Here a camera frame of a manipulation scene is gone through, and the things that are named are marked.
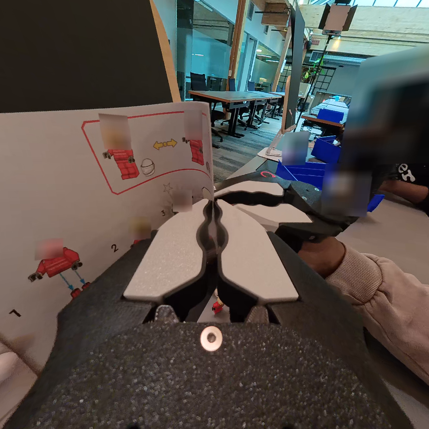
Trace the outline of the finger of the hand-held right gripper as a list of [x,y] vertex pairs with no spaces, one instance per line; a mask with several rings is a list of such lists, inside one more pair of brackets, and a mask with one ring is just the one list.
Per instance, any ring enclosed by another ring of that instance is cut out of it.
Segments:
[[270,232],[276,232],[283,223],[304,225],[313,223],[307,214],[291,204],[281,203],[277,206],[234,204],[234,207],[248,214]]
[[218,190],[214,199],[231,205],[276,206],[284,201],[284,189],[278,183],[266,181],[242,181]]

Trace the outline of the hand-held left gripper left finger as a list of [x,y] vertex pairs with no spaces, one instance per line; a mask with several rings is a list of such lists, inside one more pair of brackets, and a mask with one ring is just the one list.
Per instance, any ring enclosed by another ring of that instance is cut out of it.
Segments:
[[208,289],[212,209],[213,201],[203,199],[158,229],[123,293],[125,299],[169,305],[181,321],[187,318]]

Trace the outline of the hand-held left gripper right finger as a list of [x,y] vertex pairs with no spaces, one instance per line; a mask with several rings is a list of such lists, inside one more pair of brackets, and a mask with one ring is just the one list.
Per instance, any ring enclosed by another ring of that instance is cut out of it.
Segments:
[[271,241],[276,238],[267,214],[274,207],[214,205],[219,253],[217,291],[234,320],[243,320],[254,306],[295,302],[298,291]]

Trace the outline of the instruction booklet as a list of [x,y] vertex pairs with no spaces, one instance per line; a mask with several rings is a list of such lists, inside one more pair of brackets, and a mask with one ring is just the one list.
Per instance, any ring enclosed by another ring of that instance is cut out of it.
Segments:
[[207,103],[1,114],[1,339],[36,373],[71,292],[213,194]]

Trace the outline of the person's right forearm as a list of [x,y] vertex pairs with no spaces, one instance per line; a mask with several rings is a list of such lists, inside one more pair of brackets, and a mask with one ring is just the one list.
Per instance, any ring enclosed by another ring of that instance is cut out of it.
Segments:
[[429,383],[429,287],[393,261],[345,247],[326,278],[395,358]]

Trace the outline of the person's right hand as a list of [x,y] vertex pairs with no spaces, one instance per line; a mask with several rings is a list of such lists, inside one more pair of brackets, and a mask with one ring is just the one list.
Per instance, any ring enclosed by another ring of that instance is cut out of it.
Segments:
[[303,242],[300,258],[322,278],[333,274],[345,257],[345,246],[334,237],[328,237],[319,243]]

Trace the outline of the large blue plastic bin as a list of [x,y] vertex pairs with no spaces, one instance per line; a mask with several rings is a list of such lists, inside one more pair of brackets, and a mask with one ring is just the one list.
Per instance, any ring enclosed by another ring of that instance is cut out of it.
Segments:
[[276,174],[283,179],[300,181],[321,191],[321,212],[326,215],[364,217],[384,200],[379,191],[391,172],[390,164],[306,162],[283,165]]

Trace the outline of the long office table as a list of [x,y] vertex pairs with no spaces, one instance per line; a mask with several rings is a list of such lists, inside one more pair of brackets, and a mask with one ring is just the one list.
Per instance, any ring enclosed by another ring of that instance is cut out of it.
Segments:
[[259,91],[209,91],[209,90],[190,90],[189,94],[193,99],[202,100],[209,104],[212,126],[215,118],[212,111],[217,103],[220,103],[226,110],[231,112],[227,135],[242,138],[244,134],[236,132],[236,125],[239,116],[239,109],[250,107],[250,116],[246,123],[246,128],[250,128],[253,123],[255,109],[258,105],[265,105],[273,100],[279,100],[280,96]]

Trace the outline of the black office chair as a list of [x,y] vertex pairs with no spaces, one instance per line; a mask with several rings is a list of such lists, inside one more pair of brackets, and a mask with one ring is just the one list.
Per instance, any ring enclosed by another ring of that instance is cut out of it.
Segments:
[[[192,91],[208,91],[207,90],[207,84],[206,84],[206,75],[205,74],[198,74],[190,72],[190,90]],[[211,118],[211,124],[212,124],[212,133],[220,138],[220,142],[223,142],[222,135],[215,130],[215,121],[221,120],[223,118],[223,112],[217,111],[216,105],[218,103],[217,100],[211,100],[208,98],[201,98],[199,95],[191,94],[193,101],[202,101],[209,104],[210,107],[210,118]]]

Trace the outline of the studio light panel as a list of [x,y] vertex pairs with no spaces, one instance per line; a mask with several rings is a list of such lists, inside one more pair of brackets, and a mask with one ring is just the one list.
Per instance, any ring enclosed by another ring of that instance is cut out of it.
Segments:
[[318,29],[326,36],[340,36],[349,30],[357,5],[351,6],[349,0],[336,0],[332,5],[325,4]]

